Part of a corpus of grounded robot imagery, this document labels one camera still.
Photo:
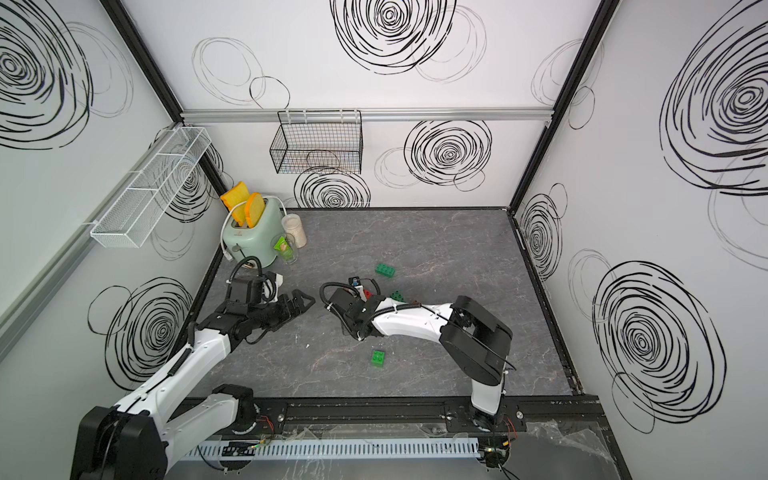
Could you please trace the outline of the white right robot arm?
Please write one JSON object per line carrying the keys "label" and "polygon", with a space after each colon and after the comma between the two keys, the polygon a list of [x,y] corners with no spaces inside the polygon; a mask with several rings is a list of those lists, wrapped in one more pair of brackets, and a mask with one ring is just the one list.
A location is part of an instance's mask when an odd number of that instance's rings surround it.
{"label": "white right robot arm", "polygon": [[512,330],[468,296],[451,303],[401,302],[382,295],[369,297],[338,283],[331,296],[320,294],[354,339],[406,336],[440,344],[471,380],[471,407],[483,420],[497,417],[504,395]]}

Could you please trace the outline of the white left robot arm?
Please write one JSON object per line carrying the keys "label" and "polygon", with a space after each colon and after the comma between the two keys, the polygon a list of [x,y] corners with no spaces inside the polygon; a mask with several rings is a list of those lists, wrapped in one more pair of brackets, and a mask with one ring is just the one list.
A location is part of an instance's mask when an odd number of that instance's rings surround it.
{"label": "white left robot arm", "polygon": [[222,429],[248,433],[258,424],[249,387],[224,384],[190,410],[177,408],[194,387],[255,329],[272,332],[315,303],[294,290],[264,296],[261,281],[230,285],[227,297],[186,345],[155,374],[111,407],[96,406],[80,421],[73,479],[162,479],[186,454]]}

